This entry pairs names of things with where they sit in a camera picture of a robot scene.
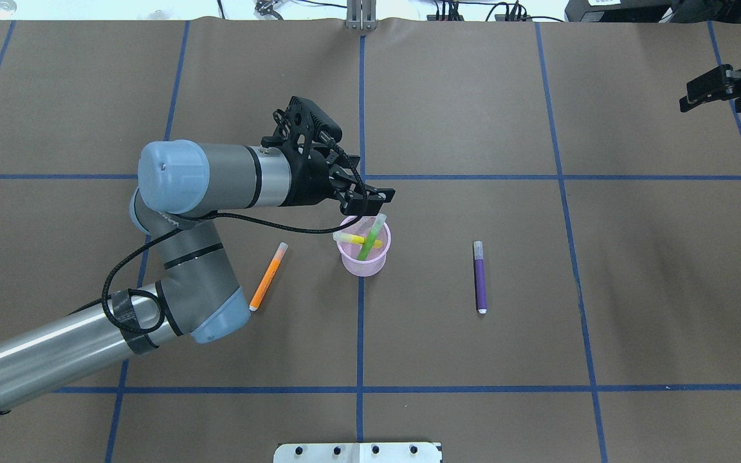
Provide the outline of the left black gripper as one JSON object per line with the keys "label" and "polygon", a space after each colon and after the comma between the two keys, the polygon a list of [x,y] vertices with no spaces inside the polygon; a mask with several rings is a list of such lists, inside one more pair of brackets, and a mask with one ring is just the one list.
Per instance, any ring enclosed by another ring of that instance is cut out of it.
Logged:
{"label": "left black gripper", "polygon": [[374,217],[379,214],[385,203],[390,203],[395,194],[394,188],[365,187],[367,197],[348,197],[345,199],[350,181],[336,179],[331,181],[331,169],[339,167],[348,170],[347,162],[356,166],[361,160],[358,155],[339,156],[335,164],[327,164],[326,156],[321,149],[313,149],[306,154],[299,150],[284,150],[284,156],[290,167],[290,188],[284,200],[285,207],[317,205],[326,199],[341,202],[339,209],[344,216]]}

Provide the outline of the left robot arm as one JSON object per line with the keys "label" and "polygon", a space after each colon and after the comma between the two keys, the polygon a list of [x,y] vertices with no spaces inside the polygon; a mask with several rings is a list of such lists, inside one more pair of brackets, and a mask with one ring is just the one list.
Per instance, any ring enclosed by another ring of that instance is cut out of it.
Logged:
{"label": "left robot arm", "polygon": [[395,190],[366,185],[359,160],[327,135],[147,144],[129,213],[150,242],[109,272],[96,301],[0,343],[0,416],[181,335],[209,343],[241,328],[249,304],[214,220],[326,199],[353,222],[376,216]]}

